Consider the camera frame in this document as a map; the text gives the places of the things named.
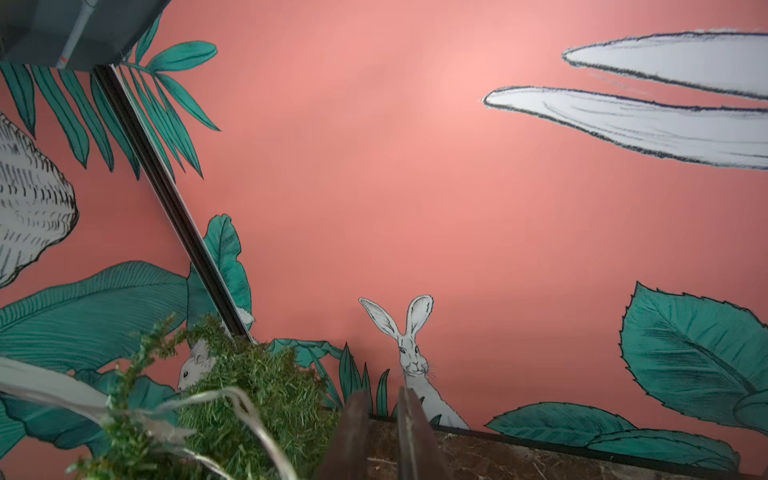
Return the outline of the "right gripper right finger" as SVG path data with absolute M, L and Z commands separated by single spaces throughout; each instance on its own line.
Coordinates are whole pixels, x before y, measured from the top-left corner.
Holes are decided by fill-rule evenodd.
M 415 391 L 398 393 L 397 468 L 400 480 L 449 480 L 453 474 Z

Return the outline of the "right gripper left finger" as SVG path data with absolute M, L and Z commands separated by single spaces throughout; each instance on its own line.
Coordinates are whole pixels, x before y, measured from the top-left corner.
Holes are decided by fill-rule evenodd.
M 315 470 L 317 480 L 360 480 L 367 475 L 366 445 L 369 432 L 369 397 L 362 390 L 347 398 L 333 440 Z

